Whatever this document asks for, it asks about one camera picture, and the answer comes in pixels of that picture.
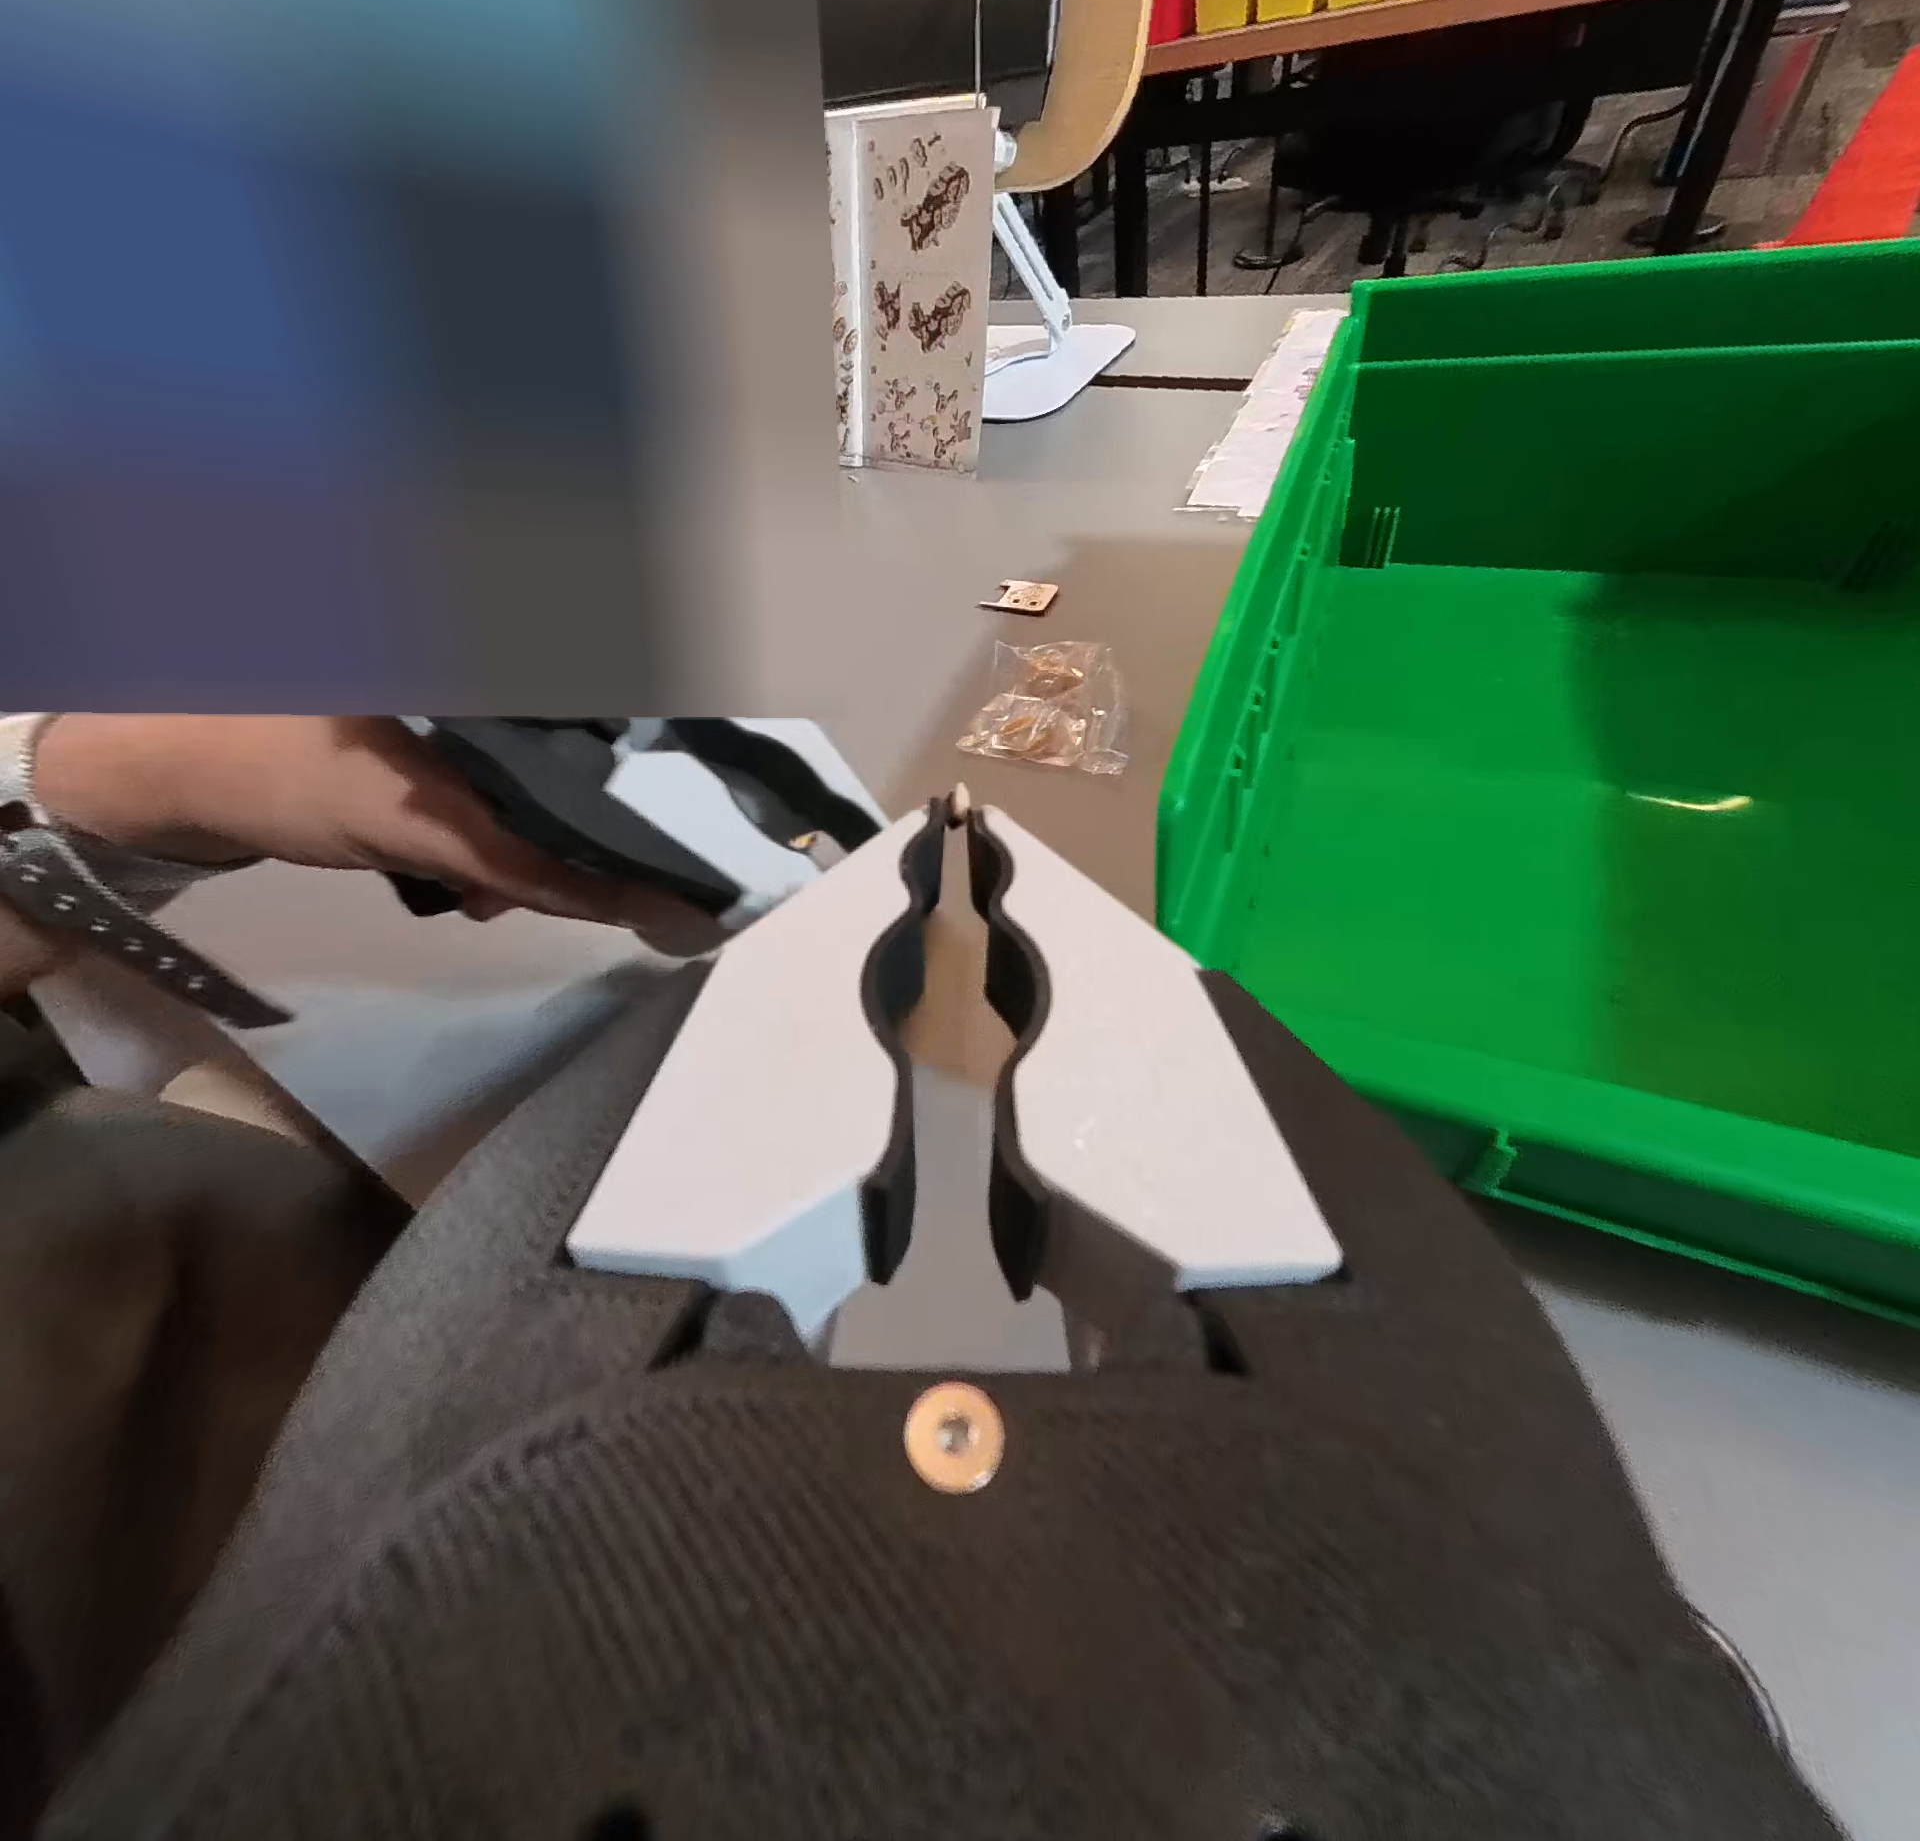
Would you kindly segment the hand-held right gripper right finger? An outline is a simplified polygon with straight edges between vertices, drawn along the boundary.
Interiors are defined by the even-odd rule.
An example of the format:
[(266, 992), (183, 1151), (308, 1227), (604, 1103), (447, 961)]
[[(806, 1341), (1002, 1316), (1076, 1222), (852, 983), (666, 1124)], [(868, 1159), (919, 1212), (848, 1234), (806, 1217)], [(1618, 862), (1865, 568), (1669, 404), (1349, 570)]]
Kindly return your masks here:
[(970, 815), (995, 1086), (988, 1228), (1016, 1300), (1317, 1285), (1341, 1246), (1210, 992), (1148, 919)]

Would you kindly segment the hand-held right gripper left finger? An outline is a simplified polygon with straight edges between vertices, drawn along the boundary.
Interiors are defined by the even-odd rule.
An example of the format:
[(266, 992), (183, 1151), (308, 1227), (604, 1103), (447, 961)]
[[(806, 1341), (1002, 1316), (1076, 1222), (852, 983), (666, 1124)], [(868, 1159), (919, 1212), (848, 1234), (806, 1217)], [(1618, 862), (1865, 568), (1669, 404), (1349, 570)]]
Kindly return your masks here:
[(884, 1285), (917, 1207), (912, 1064), (948, 804), (734, 938), (567, 1236), (584, 1270), (780, 1303), (808, 1349)]

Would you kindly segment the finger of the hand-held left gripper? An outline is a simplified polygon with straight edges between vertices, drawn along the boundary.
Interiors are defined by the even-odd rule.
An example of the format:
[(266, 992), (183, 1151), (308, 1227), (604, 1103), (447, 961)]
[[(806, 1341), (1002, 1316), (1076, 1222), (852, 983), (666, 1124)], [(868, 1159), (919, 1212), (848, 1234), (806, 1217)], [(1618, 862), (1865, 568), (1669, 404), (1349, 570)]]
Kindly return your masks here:
[(757, 920), (880, 835), (886, 815), (813, 721), (632, 721), (613, 799), (734, 889), (722, 920)]

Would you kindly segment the grey desk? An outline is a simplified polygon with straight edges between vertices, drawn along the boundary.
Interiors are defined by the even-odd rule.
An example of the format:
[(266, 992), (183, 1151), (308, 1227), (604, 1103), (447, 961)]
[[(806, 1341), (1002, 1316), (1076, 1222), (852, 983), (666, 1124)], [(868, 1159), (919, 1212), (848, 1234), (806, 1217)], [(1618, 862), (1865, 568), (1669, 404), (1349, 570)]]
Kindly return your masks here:
[[(908, 668), (832, 739), (886, 799), (993, 774), (995, 797), (1136, 908), (1156, 792), (1249, 530), (1185, 511), (1225, 391), (1095, 388), (993, 430), (975, 481), (843, 474), (858, 561), (908, 626)], [(1116, 644), (1121, 779), (954, 757), (1002, 576), (1058, 580)], [(584, 1030), (599, 926), (412, 919), (384, 883), (256, 868), (188, 893), (180, 935), (299, 1012), (245, 1047), (406, 1193), (452, 1165), (512, 1074)], [(1507, 1205), (1472, 1203), (1592, 1389), (1678, 1582), (1753, 1662), (1793, 1756), (1853, 1836), (1916, 1836), (1916, 1330)]]

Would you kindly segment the person's left hand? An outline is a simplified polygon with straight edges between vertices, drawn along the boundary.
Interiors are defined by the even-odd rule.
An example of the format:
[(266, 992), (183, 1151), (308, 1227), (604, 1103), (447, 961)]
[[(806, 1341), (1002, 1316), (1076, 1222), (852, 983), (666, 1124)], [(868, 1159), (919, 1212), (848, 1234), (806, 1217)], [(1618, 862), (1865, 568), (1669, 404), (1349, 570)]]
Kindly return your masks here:
[(408, 874), (450, 889), (470, 920), (591, 920), (677, 958), (725, 940), (683, 900), (511, 835), (396, 721), (64, 715), (38, 739), (35, 781), (54, 821), (133, 854)]

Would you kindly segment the clear bag of small parts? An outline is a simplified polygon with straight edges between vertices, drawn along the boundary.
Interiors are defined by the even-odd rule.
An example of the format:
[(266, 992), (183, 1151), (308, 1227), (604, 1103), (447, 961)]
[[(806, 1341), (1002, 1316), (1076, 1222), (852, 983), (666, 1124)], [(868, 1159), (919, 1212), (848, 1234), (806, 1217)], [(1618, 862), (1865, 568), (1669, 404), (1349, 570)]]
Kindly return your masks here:
[(986, 698), (956, 739), (961, 755), (1098, 776), (1129, 767), (1127, 690), (1108, 644), (1002, 638), (995, 648)]

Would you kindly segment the green plastic bin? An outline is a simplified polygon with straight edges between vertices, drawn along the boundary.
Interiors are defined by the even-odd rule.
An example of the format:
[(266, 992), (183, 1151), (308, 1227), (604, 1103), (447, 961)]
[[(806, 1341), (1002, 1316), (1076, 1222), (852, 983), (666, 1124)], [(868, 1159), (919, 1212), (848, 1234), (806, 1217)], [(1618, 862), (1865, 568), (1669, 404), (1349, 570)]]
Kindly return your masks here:
[(1165, 935), (1467, 1193), (1916, 1327), (1915, 240), (1352, 295)]

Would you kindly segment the silver wristwatch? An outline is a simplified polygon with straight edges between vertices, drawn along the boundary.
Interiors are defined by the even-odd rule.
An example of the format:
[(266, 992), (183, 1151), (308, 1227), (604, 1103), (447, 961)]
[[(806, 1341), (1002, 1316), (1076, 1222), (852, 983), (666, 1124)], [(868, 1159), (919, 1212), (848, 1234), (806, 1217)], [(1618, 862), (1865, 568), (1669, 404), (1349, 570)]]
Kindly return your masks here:
[(22, 828), (54, 826), (36, 792), (36, 759), (42, 739), (58, 715), (27, 713), (2, 717), (2, 835)]

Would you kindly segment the white box with brown print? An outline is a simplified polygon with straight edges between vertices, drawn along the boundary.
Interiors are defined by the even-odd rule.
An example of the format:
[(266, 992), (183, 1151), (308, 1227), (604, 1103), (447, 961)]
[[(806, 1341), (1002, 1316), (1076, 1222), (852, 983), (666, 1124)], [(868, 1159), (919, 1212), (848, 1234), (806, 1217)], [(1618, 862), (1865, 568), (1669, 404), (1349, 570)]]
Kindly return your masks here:
[(970, 474), (990, 342), (999, 109), (830, 107), (830, 339), (845, 468)]

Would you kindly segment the white folding stand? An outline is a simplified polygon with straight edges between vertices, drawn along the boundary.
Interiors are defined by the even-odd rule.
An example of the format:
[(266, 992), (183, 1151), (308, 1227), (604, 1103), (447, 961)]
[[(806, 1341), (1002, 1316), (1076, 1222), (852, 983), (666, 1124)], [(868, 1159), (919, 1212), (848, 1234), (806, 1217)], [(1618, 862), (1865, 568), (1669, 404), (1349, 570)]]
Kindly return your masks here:
[(1075, 321), (1073, 301), (1024, 222), (1016, 196), (1002, 187), (1019, 143), (1001, 129), (995, 145), (993, 232), (1038, 319), (1028, 324), (988, 327), (980, 415), (986, 422), (1019, 425), (1068, 406), (1136, 345), (1138, 331), (1129, 324)]

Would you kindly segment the person's dark brown clothing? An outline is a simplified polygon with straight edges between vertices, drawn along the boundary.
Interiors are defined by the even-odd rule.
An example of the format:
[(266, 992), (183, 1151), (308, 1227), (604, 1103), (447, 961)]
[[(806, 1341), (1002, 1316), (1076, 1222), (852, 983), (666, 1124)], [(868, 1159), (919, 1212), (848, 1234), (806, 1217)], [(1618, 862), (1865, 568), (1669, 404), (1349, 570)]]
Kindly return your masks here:
[(5, 1836), (668, 1836), (564, 1726), (606, 1667), (531, 1673), (632, 1614), (535, 1468), (684, 1329), (558, 1256), (707, 975), (616, 972), (424, 1211), (5, 1023)]

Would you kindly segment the white paper sheet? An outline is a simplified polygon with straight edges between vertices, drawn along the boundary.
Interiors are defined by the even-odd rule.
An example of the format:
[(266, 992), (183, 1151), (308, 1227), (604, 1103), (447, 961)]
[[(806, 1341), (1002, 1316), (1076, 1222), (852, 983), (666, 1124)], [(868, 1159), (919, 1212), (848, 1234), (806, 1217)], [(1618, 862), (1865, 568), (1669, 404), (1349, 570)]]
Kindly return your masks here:
[(1261, 519), (1347, 319), (1341, 308), (1305, 308), (1287, 323), (1236, 415), (1195, 471), (1186, 513)]

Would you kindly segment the dark panel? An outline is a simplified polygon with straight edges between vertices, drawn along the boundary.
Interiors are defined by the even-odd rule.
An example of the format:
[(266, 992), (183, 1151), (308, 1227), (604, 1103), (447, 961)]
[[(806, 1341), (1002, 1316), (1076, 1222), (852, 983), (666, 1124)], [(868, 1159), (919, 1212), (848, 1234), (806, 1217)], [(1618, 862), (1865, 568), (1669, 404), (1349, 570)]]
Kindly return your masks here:
[(818, 0), (824, 101), (983, 91), (1001, 119), (1038, 119), (1060, 0)]

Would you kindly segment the black office chair base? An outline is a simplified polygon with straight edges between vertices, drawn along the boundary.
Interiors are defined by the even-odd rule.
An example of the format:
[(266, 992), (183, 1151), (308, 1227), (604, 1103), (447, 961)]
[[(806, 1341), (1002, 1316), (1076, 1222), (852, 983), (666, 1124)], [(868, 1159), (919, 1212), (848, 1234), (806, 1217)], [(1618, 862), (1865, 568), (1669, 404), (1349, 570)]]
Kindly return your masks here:
[(1474, 218), (1489, 199), (1547, 181), (1587, 129), (1594, 94), (1525, 104), (1392, 107), (1326, 117), (1275, 137), (1263, 249), (1233, 265), (1276, 273), (1305, 256), (1309, 222), (1360, 213), (1356, 262), (1405, 275), (1415, 226)]

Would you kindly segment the red floor mat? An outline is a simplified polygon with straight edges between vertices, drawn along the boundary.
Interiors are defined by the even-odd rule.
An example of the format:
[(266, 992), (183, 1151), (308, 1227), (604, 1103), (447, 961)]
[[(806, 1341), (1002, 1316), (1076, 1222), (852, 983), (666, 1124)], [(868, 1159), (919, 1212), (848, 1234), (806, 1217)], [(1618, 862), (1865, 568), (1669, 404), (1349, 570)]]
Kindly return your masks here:
[(1758, 249), (1909, 238), (1919, 209), (1919, 47), (1907, 52), (1782, 240)]

